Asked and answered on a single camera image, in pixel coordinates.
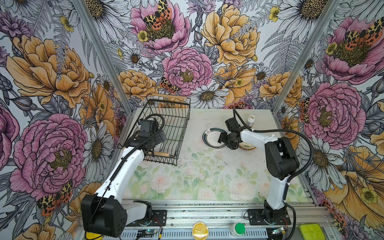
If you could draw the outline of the cream plate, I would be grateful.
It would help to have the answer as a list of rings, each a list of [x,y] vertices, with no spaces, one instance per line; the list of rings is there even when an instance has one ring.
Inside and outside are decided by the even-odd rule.
[[[239,148],[241,148],[242,150],[245,150],[245,151],[252,151],[252,150],[256,149],[257,147],[254,145],[251,145],[249,143],[241,142],[241,143],[239,143]]]

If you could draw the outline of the dark rimmed back plate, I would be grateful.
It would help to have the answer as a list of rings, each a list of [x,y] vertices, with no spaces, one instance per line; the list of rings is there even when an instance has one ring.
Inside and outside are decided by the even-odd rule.
[[[222,134],[227,135],[228,132],[220,127],[210,127],[204,130],[202,133],[203,144],[211,149],[225,148],[226,145],[222,142],[219,142],[220,136]]]

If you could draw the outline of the black wire dish rack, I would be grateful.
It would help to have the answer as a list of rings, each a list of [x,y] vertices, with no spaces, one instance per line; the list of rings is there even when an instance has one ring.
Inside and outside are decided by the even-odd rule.
[[[150,95],[145,99],[144,106],[138,108],[128,137],[131,136],[134,128],[139,125],[140,119],[156,118],[167,140],[152,150],[144,152],[140,149],[144,152],[144,160],[177,166],[190,119],[190,112],[190,99],[186,97],[160,94]]]

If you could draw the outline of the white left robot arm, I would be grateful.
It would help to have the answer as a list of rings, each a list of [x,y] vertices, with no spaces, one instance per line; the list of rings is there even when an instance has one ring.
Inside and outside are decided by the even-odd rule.
[[[127,207],[122,206],[124,192],[137,167],[146,154],[166,140],[163,116],[151,114],[139,123],[139,130],[123,144],[122,156],[107,180],[94,194],[86,195],[81,201],[85,233],[95,234],[96,240],[103,236],[118,238],[126,225],[152,221],[150,202],[133,201]]]

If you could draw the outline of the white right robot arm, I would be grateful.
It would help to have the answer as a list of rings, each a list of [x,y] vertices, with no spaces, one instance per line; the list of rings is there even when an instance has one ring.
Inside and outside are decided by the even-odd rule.
[[[287,137],[277,138],[268,135],[281,132],[280,129],[254,130],[241,126],[235,117],[226,120],[225,124],[229,132],[220,134],[219,143],[225,144],[231,150],[236,150],[241,142],[264,150],[267,170],[272,178],[262,219],[268,224],[278,222],[287,212],[286,198],[290,178],[300,166],[290,140]]]

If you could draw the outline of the white pill bottle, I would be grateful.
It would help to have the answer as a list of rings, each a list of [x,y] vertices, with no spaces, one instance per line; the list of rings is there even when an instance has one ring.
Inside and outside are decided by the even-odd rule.
[[[247,119],[247,122],[246,122],[246,124],[247,124],[247,126],[248,127],[252,127],[253,125],[254,125],[254,123],[255,123],[255,116],[253,116],[253,115],[249,115],[249,117],[248,117],[248,119]]]

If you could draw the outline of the green push button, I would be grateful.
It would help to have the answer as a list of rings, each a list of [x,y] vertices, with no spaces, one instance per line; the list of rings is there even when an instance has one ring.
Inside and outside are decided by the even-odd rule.
[[[230,233],[234,237],[243,236],[246,232],[245,225],[242,223],[233,223],[230,226]]]

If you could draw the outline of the small green circuit board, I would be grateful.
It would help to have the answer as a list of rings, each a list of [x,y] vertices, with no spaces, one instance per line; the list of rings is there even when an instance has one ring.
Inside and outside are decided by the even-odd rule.
[[[157,233],[158,233],[158,231],[151,230],[151,229],[148,229],[148,230],[139,230],[139,231],[137,232],[136,238],[137,238],[137,239],[139,239],[139,238],[152,238],[152,237],[154,237]]]

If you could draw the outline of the lime green sponge block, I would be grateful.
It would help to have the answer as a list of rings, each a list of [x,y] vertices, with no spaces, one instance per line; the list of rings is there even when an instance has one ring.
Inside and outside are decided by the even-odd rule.
[[[326,240],[319,224],[302,224],[300,225],[300,232],[304,240]]]

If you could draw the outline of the yellow sponge block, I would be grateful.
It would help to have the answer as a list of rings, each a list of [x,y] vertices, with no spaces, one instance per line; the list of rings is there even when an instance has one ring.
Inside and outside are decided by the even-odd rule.
[[[103,235],[85,232],[85,240],[103,240]]]

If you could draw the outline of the aluminium right corner post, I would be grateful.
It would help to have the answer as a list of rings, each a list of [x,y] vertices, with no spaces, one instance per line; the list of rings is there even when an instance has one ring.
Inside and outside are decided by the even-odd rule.
[[[315,47],[316,43],[320,39],[321,35],[324,32],[324,29],[329,25],[331,17],[336,12],[336,9],[340,1],[328,1],[323,13],[320,15],[319,21],[315,24],[313,33],[309,34],[308,40],[304,45],[303,50],[301,51],[297,62],[295,63],[285,86],[282,88],[281,93],[279,94],[277,100],[275,101],[272,109],[272,113],[276,114],[279,110],[282,103],[285,101],[286,97],[290,93],[291,88],[296,82],[302,67],[304,66],[306,60],[308,59],[311,50]]]

